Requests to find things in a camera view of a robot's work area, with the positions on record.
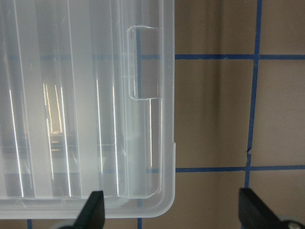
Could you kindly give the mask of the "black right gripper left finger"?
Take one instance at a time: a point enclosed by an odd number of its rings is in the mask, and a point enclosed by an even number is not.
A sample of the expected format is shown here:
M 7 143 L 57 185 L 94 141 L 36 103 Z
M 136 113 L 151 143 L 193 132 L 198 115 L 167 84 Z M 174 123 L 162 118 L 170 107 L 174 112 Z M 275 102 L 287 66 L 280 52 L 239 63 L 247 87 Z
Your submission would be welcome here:
M 104 223 L 105 207 L 103 191 L 93 191 L 76 218 L 72 228 L 102 229 Z

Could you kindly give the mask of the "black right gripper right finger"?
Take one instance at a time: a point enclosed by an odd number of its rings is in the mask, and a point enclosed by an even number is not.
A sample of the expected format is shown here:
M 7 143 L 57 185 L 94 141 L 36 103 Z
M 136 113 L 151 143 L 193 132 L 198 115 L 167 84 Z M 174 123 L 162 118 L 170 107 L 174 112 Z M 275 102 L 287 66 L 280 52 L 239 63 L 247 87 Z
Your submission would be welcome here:
M 250 189 L 239 189 L 239 220 L 244 229 L 283 229 L 282 221 Z

